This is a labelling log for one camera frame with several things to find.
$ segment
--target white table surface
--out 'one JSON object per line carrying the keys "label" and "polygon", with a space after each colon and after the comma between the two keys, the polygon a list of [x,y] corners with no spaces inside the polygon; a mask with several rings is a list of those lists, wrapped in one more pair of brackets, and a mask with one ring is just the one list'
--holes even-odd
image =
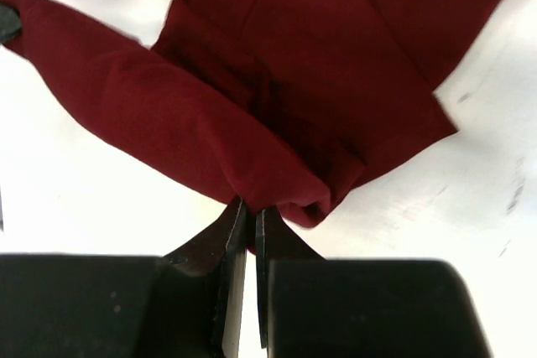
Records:
{"label": "white table surface", "polygon": [[[169,0],[61,0],[152,44]],[[439,257],[465,278],[497,357],[537,356],[537,0],[503,0],[436,91],[461,132],[353,191],[318,228],[327,257]],[[86,132],[0,50],[3,252],[162,255],[222,205]],[[248,261],[241,356],[261,357]]]}

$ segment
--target garment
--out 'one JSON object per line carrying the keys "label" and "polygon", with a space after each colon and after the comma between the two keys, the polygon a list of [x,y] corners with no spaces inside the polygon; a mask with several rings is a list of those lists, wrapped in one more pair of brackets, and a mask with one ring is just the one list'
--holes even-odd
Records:
{"label": "garment", "polygon": [[51,0],[0,0],[86,129],[216,200],[320,223],[456,129],[432,94],[500,0],[173,0],[145,49]]}

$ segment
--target black object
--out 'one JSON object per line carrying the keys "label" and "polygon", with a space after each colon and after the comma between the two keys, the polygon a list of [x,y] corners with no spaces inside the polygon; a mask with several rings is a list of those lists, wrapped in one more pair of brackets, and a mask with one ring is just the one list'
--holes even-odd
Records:
{"label": "black object", "polygon": [[0,4],[0,44],[14,39],[22,30],[17,10]]}
{"label": "black object", "polygon": [[165,258],[3,256],[2,358],[236,357],[241,200]]}
{"label": "black object", "polygon": [[269,357],[490,356],[466,287],[446,262],[329,261],[276,209],[258,216],[256,235]]}
{"label": "black object", "polygon": [[165,257],[0,257],[2,358],[236,358],[249,232],[271,358],[490,356],[438,261],[330,261],[236,198]]}

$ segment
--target maroon fabric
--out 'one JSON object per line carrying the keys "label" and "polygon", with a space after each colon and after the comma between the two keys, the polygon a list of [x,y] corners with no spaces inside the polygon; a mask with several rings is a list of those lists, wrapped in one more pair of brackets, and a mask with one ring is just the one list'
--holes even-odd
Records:
{"label": "maroon fabric", "polygon": [[152,49],[50,0],[8,46],[111,145],[315,226],[455,132],[432,91],[499,0],[173,0]]}

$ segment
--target black block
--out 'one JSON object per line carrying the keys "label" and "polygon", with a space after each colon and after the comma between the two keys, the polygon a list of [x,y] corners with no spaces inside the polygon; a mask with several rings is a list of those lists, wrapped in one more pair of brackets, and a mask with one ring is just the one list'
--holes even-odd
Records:
{"label": "black block", "polygon": [[0,4],[0,44],[15,38],[22,29],[17,10]]}
{"label": "black block", "polygon": [[464,284],[437,261],[274,261],[268,356],[490,356]]}
{"label": "black block", "polygon": [[2,358],[235,358],[241,200],[168,256],[0,257]]}
{"label": "black block", "polygon": [[258,214],[255,225],[256,272],[258,276],[258,320],[261,346],[267,347],[269,320],[269,269],[274,260],[325,259],[285,224],[278,209]]}

